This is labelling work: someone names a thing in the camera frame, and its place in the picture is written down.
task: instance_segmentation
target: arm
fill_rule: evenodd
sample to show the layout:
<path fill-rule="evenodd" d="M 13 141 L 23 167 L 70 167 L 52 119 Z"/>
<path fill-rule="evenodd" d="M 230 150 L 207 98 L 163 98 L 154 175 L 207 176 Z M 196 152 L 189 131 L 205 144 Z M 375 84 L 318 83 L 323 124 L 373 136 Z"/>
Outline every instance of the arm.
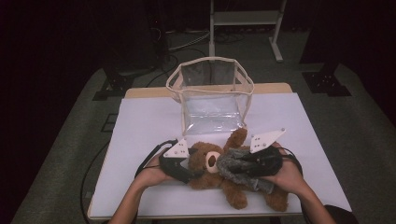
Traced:
<path fill-rule="evenodd" d="M 137 214 L 140 199 L 145 189 L 151 186 L 159 185 L 165 180 L 173 179 L 160 169 L 158 166 L 160 164 L 158 157 L 159 154 L 153 157 L 146 166 L 148 168 L 144 169 L 131 183 L 130 187 L 122 198 L 119 207 L 108 222 L 109 224 L 132 223 L 134 216 Z"/>
<path fill-rule="evenodd" d="M 280 147 L 280 144 L 274 143 L 273 146 Z M 335 223 L 317 194 L 305 182 L 297 166 L 291 160 L 284 160 L 282 168 L 276 175 L 263 176 L 262 178 L 297 195 L 313 223 Z"/>

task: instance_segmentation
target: brown teddy bear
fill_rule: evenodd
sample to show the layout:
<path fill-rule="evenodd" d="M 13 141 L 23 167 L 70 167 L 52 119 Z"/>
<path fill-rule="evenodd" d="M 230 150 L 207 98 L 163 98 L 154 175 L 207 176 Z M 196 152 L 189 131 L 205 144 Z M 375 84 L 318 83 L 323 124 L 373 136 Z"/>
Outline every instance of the brown teddy bear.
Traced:
<path fill-rule="evenodd" d="M 242 209 L 248 205 L 248 199 L 244 190 L 252 190 L 252 188 L 243 184 L 235 184 L 233 181 L 225 178 L 217 172 L 215 166 L 219 155 L 227 153 L 229 148 L 242 148 L 248 150 L 249 147 L 242 146 L 248 131 L 244 128 L 235 130 L 228 138 L 224 148 L 205 142 L 197 142 L 191 148 L 195 148 L 195 152 L 190 155 L 189 169 L 193 172 L 202 172 L 204 174 L 190 181 L 189 185 L 193 189 L 213 189 L 221 188 L 226 196 L 228 203 L 236 208 Z M 272 192 L 259 190 L 266 203 L 276 211 L 284 212 L 288 207 L 288 193 L 274 186 Z"/>

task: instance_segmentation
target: transparent plastic bag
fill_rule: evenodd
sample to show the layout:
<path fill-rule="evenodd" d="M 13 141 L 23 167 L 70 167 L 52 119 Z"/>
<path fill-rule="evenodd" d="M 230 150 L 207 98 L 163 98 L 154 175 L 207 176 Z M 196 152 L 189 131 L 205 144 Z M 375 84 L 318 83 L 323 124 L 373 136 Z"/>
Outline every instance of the transparent plastic bag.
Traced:
<path fill-rule="evenodd" d="M 234 59 L 205 57 L 181 63 L 166 88 L 182 105 L 183 135 L 232 132 L 246 126 L 254 84 Z"/>

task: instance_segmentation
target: gray fur cloth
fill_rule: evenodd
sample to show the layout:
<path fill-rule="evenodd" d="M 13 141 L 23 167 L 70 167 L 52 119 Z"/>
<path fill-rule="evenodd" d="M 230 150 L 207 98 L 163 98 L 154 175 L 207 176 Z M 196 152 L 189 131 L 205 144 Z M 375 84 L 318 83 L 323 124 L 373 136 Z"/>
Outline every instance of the gray fur cloth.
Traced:
<path fill-rule="evenodd" d="M 270 181 L 253 178 L 246 174 L 234 174 L 230 171 L 231 167 L 243 167 L 251 164 L 250 161 L 239 160 L 239 158 L 248 153 L 249 151 L 246 149 L 229 148 L 228 152 L 220 155 L 216 161 L 219 174 L 233 181 L 235 184 L 243 184 L 251 189 L 262 190 L 270 194 L 274 189 L 274 184 Z"/>

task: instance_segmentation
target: human hand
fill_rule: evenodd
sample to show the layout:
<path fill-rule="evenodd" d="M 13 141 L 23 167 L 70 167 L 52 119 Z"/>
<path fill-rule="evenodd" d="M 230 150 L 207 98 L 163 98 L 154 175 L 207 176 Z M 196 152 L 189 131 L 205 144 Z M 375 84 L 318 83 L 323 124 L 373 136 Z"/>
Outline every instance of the human hand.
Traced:
<path fill-rule="evenodd" d="M 281 147 L 279 143 L 273 143 L 273 147 Z M 280 149 L 282 155 L 286 155 L 285 150 Z M 283 190 L 294 193 L 296 195 L 302 194 L 306 189 L 310 189 L 303 175 L 297 168 L 297 165 L 288 158 L 283 159 L 282 168 L 276 175 L 262 176 L 262 179 L 268 180 L 282 188 Z"/>
<path fill-rule="evenodd" d="M 165 180 L 175 180 L 173 177 L 166 175 L 160 168 L 159 157 L 162 153 L 155 155 L 134 179 L 136 184 L 143 188 L 148 188 L 161 184 Z"/>

